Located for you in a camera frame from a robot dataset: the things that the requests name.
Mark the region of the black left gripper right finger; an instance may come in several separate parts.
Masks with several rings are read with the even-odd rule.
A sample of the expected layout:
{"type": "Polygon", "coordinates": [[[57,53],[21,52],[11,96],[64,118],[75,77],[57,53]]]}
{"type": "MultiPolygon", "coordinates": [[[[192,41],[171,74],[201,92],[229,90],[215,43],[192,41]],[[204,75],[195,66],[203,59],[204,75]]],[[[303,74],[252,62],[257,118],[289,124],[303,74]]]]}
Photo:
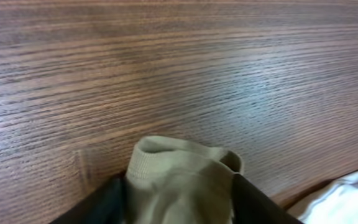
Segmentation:
{"type": "Polygon", "coordinates": [[[240,174],[233,176],[231,199],[235,224],[303,224],[240,174]]]}

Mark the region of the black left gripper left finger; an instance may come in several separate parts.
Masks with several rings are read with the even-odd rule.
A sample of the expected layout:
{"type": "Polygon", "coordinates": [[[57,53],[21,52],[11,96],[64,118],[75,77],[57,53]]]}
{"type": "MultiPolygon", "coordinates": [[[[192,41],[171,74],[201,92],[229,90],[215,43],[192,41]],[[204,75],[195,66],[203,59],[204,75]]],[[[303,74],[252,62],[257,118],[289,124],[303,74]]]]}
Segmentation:
{"type": "Polygon", "coordinates": [[[123,177],[113,177],[50,224],[122,224],[126,209],[123,177]]]}

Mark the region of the white baby bodysuit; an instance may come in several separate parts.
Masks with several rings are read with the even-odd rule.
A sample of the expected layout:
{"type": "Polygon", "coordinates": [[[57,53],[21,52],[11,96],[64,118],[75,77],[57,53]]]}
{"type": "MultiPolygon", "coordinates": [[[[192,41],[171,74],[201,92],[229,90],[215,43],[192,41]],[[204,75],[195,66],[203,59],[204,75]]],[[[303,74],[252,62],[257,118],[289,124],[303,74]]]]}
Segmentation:
{"type": "MultiPolygon", "coordinates": [[[[233,223],[231,190],[244,165],[235,152],[195,142],[147,136],[126,172],[126,223],[233,223]]],[[[358,223],[358,171],[307,195],[288,210],[303,223],[358,223]]]]}

